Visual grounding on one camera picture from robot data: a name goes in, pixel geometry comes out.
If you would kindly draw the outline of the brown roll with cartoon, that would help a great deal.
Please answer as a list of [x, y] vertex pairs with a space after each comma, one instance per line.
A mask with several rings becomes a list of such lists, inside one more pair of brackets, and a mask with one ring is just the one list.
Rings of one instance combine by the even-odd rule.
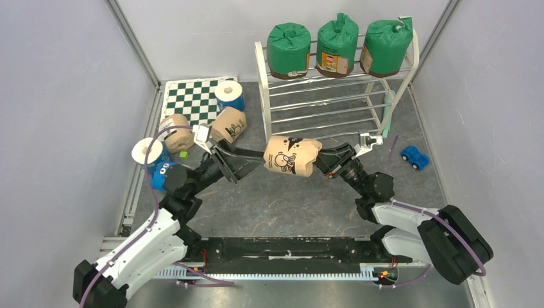
[[225, 107], [210, 127], [214, 140], [233, 143], [247, 127], [246, 114], [233, 107]]

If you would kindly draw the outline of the brown paper roll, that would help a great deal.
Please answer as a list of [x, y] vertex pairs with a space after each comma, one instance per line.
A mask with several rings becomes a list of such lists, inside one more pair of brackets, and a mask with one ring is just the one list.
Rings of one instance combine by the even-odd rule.
[[264, 167], [276, 173], [310, 177], [322, 147], [316, 139], [274, 135], [264, 152]]

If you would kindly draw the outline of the brown roll with label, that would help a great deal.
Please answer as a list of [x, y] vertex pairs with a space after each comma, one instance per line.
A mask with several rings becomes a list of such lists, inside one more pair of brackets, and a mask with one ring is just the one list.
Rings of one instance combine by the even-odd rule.
[[163, 132], [159, 139], [166, 145], [170, 153], [186, 151], [194, 145], [192, 127], [182, 114], [173, 114], [166, 117], [160, 122], [158, 128], [160, 131], [169, 128]]

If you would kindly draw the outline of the green paper roll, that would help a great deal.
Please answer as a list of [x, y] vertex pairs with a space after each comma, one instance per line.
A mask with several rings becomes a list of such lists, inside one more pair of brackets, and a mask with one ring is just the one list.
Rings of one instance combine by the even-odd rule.
[[359, 26], [345, 13], [338, 13], [318, 31], [316, 69], [324, 76], [342, 78], [354, 68]]

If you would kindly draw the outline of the green brown roll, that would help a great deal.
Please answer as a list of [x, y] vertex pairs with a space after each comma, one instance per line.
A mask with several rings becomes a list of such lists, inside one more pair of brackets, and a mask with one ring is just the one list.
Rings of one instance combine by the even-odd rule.
[[411, 16], [401, 15], [397, 20], [377, 20], [370, 23], [360, 56], [362, 70], [379, 78], [397, 74], [412, 39]]

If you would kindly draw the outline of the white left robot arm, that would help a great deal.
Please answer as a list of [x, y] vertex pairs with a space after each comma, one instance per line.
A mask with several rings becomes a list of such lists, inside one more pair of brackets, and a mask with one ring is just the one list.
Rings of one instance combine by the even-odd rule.
[[176, 261], [201, 255], [201, 236], [187, 226], [202, 200], [198, 193], [221, 178], [236, 183], [264, 164], [261, 151], [219, 142], [195, 169], [163, 162], [153, 178], [161, 180], [163, 199], [145, 224], [97, 261], [74, 270], [73, 298], [80, 307], [126, 307], [156, 274]]

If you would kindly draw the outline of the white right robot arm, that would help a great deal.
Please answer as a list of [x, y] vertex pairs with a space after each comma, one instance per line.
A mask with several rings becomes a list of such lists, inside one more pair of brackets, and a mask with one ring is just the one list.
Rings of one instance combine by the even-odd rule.
[[455, 285], [473, 275], [486, 276], [493, 249], [460, 208], [419, 207], [396, 200], [394, 178], [367, 173], [347, 143], [320, 150], [314, 165], [329, 179], [342, 178], [360, 195], [355, 201], [360, 217], [382, 225], [370, 245], [375, 260], [410, 257]]

